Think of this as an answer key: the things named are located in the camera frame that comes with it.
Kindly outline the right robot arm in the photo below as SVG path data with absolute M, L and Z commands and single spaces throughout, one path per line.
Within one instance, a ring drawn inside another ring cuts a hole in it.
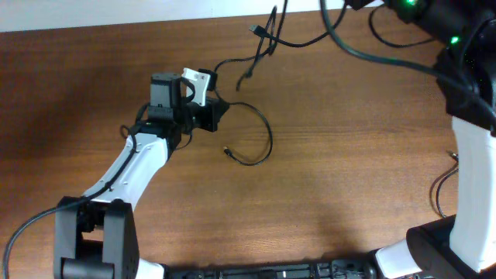
M 458 151 L 455 215 L 410 228 L 405 239 L 374 254 L 383 278 L 424 273 L 435 278 L 495 276 L 495 3 L 386 1 L 405 23 L 444 44 L 434 67 L 379 58 L 364 60 L 415 68 L 436 77 Z

